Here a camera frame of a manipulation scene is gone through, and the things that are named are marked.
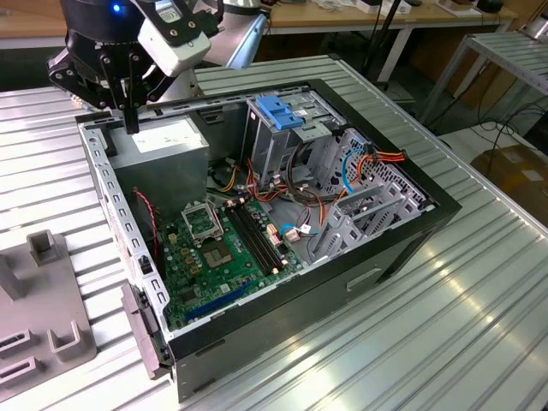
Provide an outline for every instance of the motherboard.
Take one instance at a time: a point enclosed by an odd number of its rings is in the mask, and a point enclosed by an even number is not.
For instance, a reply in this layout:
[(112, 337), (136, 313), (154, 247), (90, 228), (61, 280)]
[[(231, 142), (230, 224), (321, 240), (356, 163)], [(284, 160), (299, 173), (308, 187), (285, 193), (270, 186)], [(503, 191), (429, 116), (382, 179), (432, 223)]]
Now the motherboard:
[(158, 232), (171, 330), (302, 269), (257, 200), (192, 205)]

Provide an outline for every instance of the ram slot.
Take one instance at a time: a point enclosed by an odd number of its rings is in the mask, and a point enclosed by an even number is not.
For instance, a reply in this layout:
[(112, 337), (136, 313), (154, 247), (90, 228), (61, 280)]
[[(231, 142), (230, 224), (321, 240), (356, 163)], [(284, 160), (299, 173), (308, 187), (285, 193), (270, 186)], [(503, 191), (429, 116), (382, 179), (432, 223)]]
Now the ram slot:
[(234, 226), (240, 238), (243, 240), (243, 243), (246, 245), (247, 250), (250, 252), (250, 254), (259, 265), (261, 272), (265, 275), (271, 273), (272, 266), (268, 263), (268, 259), (266, 258), (266, 256), (260, 252), (260, 248), (257, 244), (255, 244), (255, 241), (253, 241), (253, 238), (249, 234), (249, 229), (236, 215), (235, 210), (227, 210), (226, 215), (229, 218), (230, 223)]
[(255, 241), (259, 244), (261, 250), (263, 253), (266, 254), (266, 257), (268, 258), (271, 265), (273, 265), (273, 268), (278, 268), (278, 270), (281, 270), (283, 268), (282, 261), (278, 257), (276, 251), (274, 251), (274, 248), (271, 246), (271, 244), (266, 240), (263, 233), (256, 228), (255, 222), (249, 215), (249, 212), (244, 207), (240, 207), (236, 209), (236, 213), (244, 223), (244, 226), (251, 227), (251, 235), (255, 238)]

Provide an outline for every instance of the metal rack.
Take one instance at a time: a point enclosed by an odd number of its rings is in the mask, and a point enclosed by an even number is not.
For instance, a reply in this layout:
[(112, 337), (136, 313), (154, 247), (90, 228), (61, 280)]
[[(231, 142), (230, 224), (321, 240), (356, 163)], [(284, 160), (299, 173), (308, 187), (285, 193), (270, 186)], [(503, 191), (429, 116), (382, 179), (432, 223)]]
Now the metal rack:
[(480, 68), (487, 60), (497, 64), (529, 86), (543, 94), (548, 94), (548, 44), (529, 38), (523, 33), (472, 34), (464, 37), (432, 89), (426, 107), (420, 115), (423, 124), (436, 107), (439, 96), (444, 92), (451, 76), (458, 69), (468, 50), (479, 53), (474, 68), (459, 86), (456, 95), (471, 84)]
[[(397, 276), (210, 385), (185, 409), (544, 407), (546, 228), (342, 61), (309, 57), (198, 77), (206, 93), (321, 78), (463, 208)], [(167, 377), (146, 376), (122, 310), (126, 274), (76, 114), (52, 88), (0, 94), (0, 244), (23, 242), (38, 227), (66, 235), (98, 355), (2, 408), (179, 409)]]

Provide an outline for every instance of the green circuit board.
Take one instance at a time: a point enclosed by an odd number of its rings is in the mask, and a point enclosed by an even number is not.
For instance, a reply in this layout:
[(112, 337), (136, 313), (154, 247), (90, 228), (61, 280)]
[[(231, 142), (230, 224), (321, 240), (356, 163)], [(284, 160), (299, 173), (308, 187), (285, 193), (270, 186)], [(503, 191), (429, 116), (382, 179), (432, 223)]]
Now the green circuit board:
[[(271, 221), (260, 204), (252, 200), (245, 204), (245, 208), (253, 216), (256, 230), (268, 238), (265, 226)], [(230, 222), (224, 207), (217, 208), (216, 213), (223, 227), (223, 237), (204, 241), (200, 247), (194, 244), (183, 218), (167, 223), (158, 230), (164, 240), (164, 284), (170, 294), (170, 303), (164, 313), (171, 330), (181, 328), (302, 268), (296, 254), (283, 244), (283, 251), (278, 249), (276, 253), (287, 264), (278, 273), (265, 275)], [(206, 221), (206, 211), (202, 213), (204, 215), (195, 214), (191, 222), (194, 233), (197, 225), (200, 229), (211, 227)], [(219, 299), (223, 298), (227, 301), (219, 304)], [(196, 310), (199, 312), (208, 307), (208, 304), (216, 306), (197, 317), (189, 317)]]

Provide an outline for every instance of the gray plastic bracket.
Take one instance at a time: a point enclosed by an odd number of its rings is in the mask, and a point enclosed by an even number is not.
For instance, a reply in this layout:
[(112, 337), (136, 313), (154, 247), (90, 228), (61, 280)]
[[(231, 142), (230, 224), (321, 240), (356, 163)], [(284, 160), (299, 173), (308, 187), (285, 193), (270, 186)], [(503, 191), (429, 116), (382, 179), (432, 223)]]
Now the gray plastic bracket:
[(61, 258), (59, 246), (48, 229), (28, 235), (27, 243), (38, 267)]
[(89, 361), (97, 348), (62, 235), (40, 231), (0, 254), (2, 402)]
[(10, 388), (41, 372), (40, 361), (28, 357), (0, 370), (0, 387)]
[(163, 366), (152, 343), (151, 335), (158, 331), (158, 324), (150, 307), (143, 307), (137, 301), (132, 286), (125, 283), (122, 286), (122, 305), (128, 316), (131, 331), (134, 334), (146, 373), (150, 379), (158, 379), (170, 372), (170, 367)]
[(0, 358), (6, 358), (26, 349), (35, 339), (29, 329), (21, 330), (0, 339)]
[(82, 335), (76, 321), (70, 322), (72, 335), (67, 338), (60, 338), (53, 330), (48, 330), (48, 341), (50, 342), (50, 350), (61, 362), (72, 360), (78, 355), (84, 354), (88, 347), (85, 336)]
[(8, 266), (6, 257), (0, 254), (0, 300), (5, 295), (12, 301), (25, 296), (25, 287)]

